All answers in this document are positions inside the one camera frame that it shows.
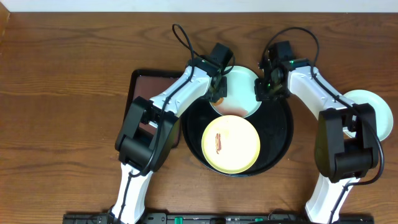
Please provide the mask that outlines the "green orange sponge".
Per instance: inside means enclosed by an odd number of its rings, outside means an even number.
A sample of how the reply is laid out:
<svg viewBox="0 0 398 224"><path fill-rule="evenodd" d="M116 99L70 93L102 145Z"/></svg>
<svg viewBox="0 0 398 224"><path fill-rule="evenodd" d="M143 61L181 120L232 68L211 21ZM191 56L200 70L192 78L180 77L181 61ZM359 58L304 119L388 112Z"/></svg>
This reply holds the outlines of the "green orange sponge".
<svg viewBox="0 0 398 224"><path fill-rule="evenodd" d="M210 104L212 106L218 106L218 105L222 104L223 101L224 101L224 97L221 97L216 102L211 102Z"/></svg>

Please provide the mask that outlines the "light green plate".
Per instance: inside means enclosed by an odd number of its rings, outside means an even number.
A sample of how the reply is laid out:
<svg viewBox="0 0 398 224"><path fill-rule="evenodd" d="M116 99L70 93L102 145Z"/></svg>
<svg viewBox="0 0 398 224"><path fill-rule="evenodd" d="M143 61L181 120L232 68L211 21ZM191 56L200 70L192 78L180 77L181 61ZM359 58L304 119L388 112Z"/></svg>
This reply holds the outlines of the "light green plate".
<svg viewBox="0 0 398 224"><path fill-rule="evenodd" d="M392 132L394 118L389 105L377 94L367 90L351 90L343 95L356 104L369 103L376 113L377 136L385 140Z"/></svg>
<svg viewBox="0 0 398 224"><path fill-rule="evenodd" d="M242 66L234 66L226 74L227 97L222 104L212 106L220 115L235 115L246 118L255 113L261 102L256 100L254 91L255 81L258 76L250 69Z"/></svg>

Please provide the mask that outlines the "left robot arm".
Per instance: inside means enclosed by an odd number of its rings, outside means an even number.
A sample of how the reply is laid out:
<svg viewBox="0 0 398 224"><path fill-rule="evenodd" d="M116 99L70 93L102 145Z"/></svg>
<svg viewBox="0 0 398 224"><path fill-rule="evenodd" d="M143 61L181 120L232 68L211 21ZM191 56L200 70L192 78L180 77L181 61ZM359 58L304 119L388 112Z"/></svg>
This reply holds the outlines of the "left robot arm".
<svg viewBox="0 0 398 224"><path fill-rule="evenodd" d="M189 60L182 75L166 90L148 100L137 96L131 101L115 142L122 178L109 223L141 219L150 179L175 144L181 115L199 98L216 102L226 97L225 74L231 59L231 49L217 43L210 54Z"/></svg>

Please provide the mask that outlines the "light green plate top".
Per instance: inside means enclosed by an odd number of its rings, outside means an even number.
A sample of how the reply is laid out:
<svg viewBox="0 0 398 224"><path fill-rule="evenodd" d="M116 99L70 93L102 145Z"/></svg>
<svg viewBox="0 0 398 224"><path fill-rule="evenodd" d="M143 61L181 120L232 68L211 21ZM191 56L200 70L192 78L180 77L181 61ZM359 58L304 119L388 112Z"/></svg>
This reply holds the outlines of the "light green plate top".
<svg viewBox="0 0 398 224"><path fill-rule="evenodd" d="M377 94L367 90L351 90L343 95L356 104L369 103L376 113L377 136L385 140L392 132L394 118L389 105Z"/></svg>

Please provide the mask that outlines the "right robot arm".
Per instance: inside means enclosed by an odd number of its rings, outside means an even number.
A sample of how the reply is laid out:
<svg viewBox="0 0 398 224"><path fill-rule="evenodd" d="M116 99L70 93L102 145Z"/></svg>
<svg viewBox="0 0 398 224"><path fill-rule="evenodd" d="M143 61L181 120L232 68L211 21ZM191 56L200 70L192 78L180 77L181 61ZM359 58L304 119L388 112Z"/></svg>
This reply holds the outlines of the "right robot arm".
<svg viewBox="0 0 398 224"><path fill-rule="evenodd" d="M368 104L345 98L307 58L297 59L289 41L268 43L259 62L264 78L255 81L258 101L298 97L318 121L315 163L320 175L305 213L312 223L334 223L347 194L369 170L382 166L376 113Z"/></svg>

